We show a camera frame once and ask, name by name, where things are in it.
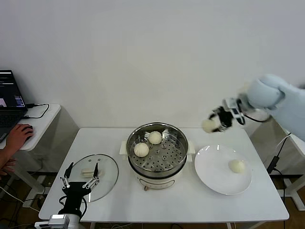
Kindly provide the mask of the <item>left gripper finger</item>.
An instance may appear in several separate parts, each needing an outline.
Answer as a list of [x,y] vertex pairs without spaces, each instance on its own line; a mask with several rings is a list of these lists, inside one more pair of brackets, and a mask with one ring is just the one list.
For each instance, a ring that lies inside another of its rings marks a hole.
[[60,177],[60,180],[62,181],[62,187],[61,187],[62,189],[67,189],[67,188],[70,187],[69,178],[70,178],[70,175],[71,175],[73,165],[74,165],[74,163],[71,162],[71,164],[65,170],[64,175]]
[[81,175],[84,178],[88,178],[89,180],[82,186],[86,189],[93,189],[95,186],[98,185],[99,179],[99,170],[98,170],[98,163],[96,163],[94,170],[90,169],[83,169],[81,171]]

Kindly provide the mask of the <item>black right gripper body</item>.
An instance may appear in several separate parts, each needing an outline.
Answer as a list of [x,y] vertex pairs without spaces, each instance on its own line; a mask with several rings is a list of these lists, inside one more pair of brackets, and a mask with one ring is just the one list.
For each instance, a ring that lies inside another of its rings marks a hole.
[[220,121],[220,125],[226,126],[227,129],[232,127],[234,117],[231,112],[225,111],[223,108],[223,112],[218,116],[218,118]]

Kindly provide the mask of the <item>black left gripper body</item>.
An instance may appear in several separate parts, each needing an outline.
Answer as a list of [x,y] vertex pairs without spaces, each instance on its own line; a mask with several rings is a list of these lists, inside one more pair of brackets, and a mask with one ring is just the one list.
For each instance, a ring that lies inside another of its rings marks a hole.
[[91,188],[87,187],[86,182],[69,182],[69,187],[63,186],[66,199],[61,214],[81,214],[82,199],[91,193]]

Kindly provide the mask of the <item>person's right hand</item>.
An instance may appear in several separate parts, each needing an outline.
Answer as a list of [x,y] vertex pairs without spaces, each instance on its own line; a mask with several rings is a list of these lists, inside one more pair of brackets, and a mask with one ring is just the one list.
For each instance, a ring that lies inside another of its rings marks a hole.
[[11,154],[16,153],[33,134],[33,127],[31,125],[17,124],[7,136],[4,149]]

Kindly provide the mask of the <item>person's left hand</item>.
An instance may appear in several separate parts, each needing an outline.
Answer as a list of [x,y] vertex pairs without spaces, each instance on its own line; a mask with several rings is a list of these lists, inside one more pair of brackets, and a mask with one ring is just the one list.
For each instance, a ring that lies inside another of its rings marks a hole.
[[4,159],[0,161],[0,175],[6,176],[9,172],[14,172],[15,169],[13,168],[16,165],[16,159]]

